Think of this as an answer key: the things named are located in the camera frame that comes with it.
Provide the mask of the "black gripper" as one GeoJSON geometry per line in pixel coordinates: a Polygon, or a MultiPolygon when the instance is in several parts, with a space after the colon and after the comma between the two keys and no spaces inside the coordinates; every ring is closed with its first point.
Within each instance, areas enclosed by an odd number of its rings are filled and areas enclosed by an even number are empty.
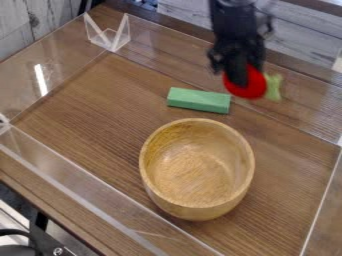
{"type": "Polygon", "coordinates": [[[247,65],[262,72],[266,60],[255,1],[208,0],[214,44],[207,57],[214,71],[224,71],[228,80],[240,88],[247,86],[247,65]]]}

